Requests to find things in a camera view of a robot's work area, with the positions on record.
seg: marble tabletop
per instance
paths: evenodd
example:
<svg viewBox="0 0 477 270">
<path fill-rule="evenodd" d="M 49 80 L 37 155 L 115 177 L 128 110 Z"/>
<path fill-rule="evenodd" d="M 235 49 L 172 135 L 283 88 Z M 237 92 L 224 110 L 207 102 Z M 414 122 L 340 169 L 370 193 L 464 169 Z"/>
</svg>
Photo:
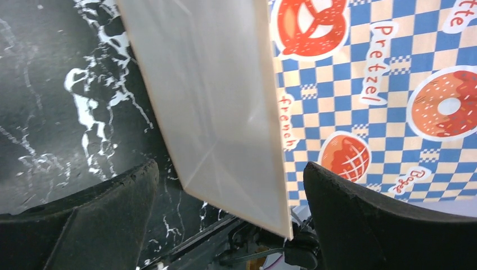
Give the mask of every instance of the marble tabletop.
<svg viewBox="0 0 477 270">
<path fill-rule="evenodd" d="M 183 192 L 116 4 L 0 2 L 0 213 L 71 195 L 149 158 L 161 188 L 140 267 L 226 213 Z"/>
</svg>

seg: blue and white checkered pattern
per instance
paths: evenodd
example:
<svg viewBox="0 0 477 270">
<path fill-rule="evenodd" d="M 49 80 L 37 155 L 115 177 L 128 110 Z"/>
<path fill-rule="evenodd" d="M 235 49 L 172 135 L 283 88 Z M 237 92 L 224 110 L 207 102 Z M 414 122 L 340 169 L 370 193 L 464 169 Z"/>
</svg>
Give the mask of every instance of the blue and white checkered pattern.
<svg viewBox="0 0 477 270">
<path fill-rule="evenodd" d="M 477 195 L 477 134 L 451 142 L 419 137 L 406 123 L 408 99 L 432 73 L 456 65 L 477 65 L 477 19 L 458 34 L 441 31 L 455 0 L 350 0 L 349 38 L 332 57 L 315 62 L 280 60 L 275 47 L 277 93 L 295 98 L 291 123 L 300 138 L 285 152 L 291 205 L 307 205 L 303 169 L 317 161 L 326 138 L 347 131 L 363 138 L 372 163 L 363 185 L 408 202 L 468 199 Z M 388 104 L 359 101 L 370 47 L 370 24 L 399 25 L 391 40 L 379 96 Z M 403 195 L 388 192 L 410 167 L 433 175 L 415 183 Z"/>
</svg>

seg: red donut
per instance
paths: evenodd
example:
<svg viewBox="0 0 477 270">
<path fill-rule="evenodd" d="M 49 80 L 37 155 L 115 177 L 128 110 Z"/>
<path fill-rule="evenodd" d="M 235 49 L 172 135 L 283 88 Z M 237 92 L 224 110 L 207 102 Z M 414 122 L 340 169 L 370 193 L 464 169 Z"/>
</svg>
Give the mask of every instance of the red donut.
<svg viewBox="0 0 477 270">
<path fill-rule="evenodd" d="M 356 182 L 368 171 L 371 151 L 363 139 L 337 131 L 323 144 L 318 163 L 337 175 Z"/>
<path fill-rule="evenodd" d="M 302 6 L 313 17 L 307 30 L 302 30 L 299 25 Z M 329 57 L 327 53 L 343 45 L 348 37 L 348 23 L 343 15 L 346 6 L 347 0 L 332 0 L 331 7 L 318 12 L 312 0 L 278 0 L 275 12 L 272 11 L 272 27 L 277 28 L 275 40 L 282 47 L 282 54 Z M 317 28 L 323 26 L 331 26 L 331 30 L 322 37 L 311 37 Z"/>
<path fill-rule="evenodd" d="M 455 140 L 477 127 L 477 74 L 472 67 L 441 70 L 425 80 L 408 104 L 409 124 L 432 141 Z"/>
</svg>

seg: donut illustration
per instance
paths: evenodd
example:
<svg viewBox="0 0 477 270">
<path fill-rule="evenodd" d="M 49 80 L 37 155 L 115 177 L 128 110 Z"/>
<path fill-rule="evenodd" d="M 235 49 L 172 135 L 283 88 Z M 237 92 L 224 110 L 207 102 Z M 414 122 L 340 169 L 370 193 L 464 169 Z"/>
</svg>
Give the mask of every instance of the donut illustration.
<svg viewBox="0 0 477 270">
<path fill-rule="evenodd" d="M 318 163 L 347 180 L 357 182 L 368 172 L 371 150 L 356 135 L 337 131 L 323 144 Z"/>
<path fill-rule="evenodd" d="M 348 39 L 348 0 L 277 0 L 271 14 L 272 39 L 283 59 L 328 58 Z"/>
<path fill-rule="evenodd" d="M 424 80 L 409 98 L 407 121 L 429 141 L 453 141 L 477 131 L 477 67 L 454 66 Z"/>
</svg>

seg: donut hole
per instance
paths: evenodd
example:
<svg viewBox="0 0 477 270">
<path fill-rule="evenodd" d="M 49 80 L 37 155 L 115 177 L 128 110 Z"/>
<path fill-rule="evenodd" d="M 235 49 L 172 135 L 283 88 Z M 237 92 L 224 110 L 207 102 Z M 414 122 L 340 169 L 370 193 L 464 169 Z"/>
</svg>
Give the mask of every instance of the donut hole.
<svg viewBox="0 0 477 270">
<path fill-rule="evenodd" d="M 451 115 L 461 107 L 461 101 L 458 98 L 450 97 L 441 101 L 437 106 L 437 111 L 442 115 Z"/>
</svg>

